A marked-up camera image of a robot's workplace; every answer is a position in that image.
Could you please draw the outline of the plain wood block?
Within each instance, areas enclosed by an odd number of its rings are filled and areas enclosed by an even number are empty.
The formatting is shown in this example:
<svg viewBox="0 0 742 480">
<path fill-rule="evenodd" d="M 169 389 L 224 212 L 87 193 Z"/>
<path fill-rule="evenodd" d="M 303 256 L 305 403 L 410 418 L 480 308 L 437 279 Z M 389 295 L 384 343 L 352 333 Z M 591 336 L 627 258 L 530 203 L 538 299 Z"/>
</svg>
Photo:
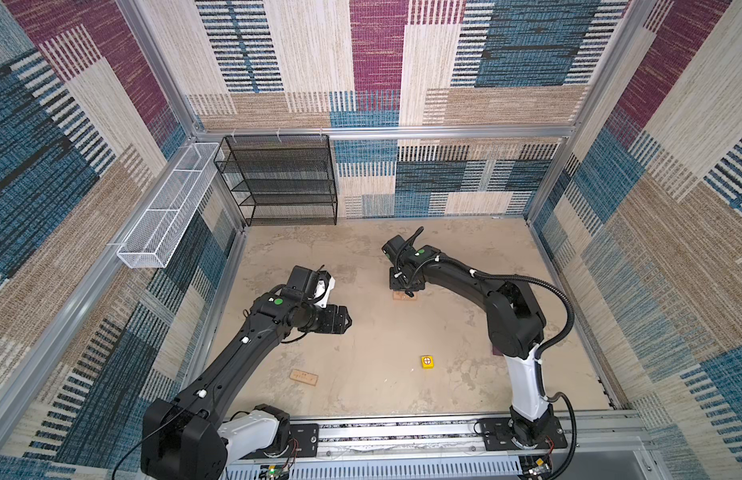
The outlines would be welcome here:
<svg viewBox="0 0 742 480">
<path fill-rule="evenodd" d="M 415 301 L 417 299 L 417 295 L 415 293 L 406 293 L 402 291 L 393 291 L 392 292 L 392 298 L 395 301 Z"/>
</svg>

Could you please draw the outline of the printed wood block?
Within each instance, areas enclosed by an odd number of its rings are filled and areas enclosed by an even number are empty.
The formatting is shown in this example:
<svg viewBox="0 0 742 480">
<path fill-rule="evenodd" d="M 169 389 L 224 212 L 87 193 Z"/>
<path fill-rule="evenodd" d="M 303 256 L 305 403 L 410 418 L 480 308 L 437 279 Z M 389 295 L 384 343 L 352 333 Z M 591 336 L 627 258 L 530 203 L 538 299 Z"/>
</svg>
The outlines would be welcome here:
<svg viewBox="0 0 742 480">
<path fill-rule="evenodd" d="M 292 370 L 289 378 L 295 382 L 309 386 L 316 386 L 319 381 L 319 376 L 317 374 L 299 369 Z"/>
</svg>

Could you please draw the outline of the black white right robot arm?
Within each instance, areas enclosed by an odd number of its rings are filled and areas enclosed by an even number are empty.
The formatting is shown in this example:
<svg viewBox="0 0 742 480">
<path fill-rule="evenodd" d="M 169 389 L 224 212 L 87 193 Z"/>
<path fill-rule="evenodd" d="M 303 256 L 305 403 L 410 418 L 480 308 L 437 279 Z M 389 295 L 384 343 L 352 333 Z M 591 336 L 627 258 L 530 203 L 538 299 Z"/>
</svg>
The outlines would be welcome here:
<svg viewBox="0 0 742 480">
<path fill-rule="evenodd" d="M 413 293 L 434 284 L 483 309 L 488 338 L 507 362 L 513 440 L 523 447 L 536 446 L 552 413 L 539 387 L 535 360 L 546 319 L 529 284 L 488 278 L 432 246 L 416 248 L 399 235 L 388 240 L 382 251 L 392 262 L 393 291 Z"/>
</svg>

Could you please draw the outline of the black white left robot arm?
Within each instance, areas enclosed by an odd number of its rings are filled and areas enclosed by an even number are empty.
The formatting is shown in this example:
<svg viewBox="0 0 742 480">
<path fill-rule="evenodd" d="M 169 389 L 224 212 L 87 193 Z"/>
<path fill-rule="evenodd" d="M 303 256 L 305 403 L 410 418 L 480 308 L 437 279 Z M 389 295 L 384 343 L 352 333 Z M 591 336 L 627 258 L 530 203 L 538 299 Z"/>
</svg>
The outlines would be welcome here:
<svg viewBox="0 0 742 480">
<path fill-rule="evenodd" d="M 257 367 L 292 331 L 342 335 L 352 324 L 344 306 L 329 303 L 335 286 L 324 269 L 296 266 L 285 284 L 259 296 L 219 356 L 170 400 L 155 400 L 143 417 L 140 469 L 153 479 L 220 479 L 249 454 L 294 454 L 290 416 L 266 404 L 225 415 Z"/>
</svg>

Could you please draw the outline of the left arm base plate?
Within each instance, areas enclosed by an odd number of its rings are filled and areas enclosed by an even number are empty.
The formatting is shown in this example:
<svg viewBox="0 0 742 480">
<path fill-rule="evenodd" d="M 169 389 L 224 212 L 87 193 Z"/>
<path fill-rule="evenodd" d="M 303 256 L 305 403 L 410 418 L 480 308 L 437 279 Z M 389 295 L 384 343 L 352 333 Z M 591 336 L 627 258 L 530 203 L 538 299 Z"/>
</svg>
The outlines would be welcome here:
<svg viewBox="0 0 742 480">
<path fill-rule="evenodd" d="M 285 458 L 315 458 L 318 455 L 320 426 L 318 423 L 292 424 L 287 435 Z"/>
</svg>

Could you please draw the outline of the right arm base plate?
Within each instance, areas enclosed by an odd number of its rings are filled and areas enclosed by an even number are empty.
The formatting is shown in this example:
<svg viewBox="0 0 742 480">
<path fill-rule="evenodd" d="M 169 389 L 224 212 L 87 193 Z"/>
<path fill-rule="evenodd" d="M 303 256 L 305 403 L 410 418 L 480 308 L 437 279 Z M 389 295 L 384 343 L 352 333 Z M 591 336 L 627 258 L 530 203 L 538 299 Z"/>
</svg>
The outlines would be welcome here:
<svg viewBox="0 0 742 480">
<path fill-rule="evenodd" d="M 564 450 L 569 447 L 559 419 L 547 416 L 536 421 L 522 417 L 487 417 L 473 424 L 487 451 Z"/>
</svg>

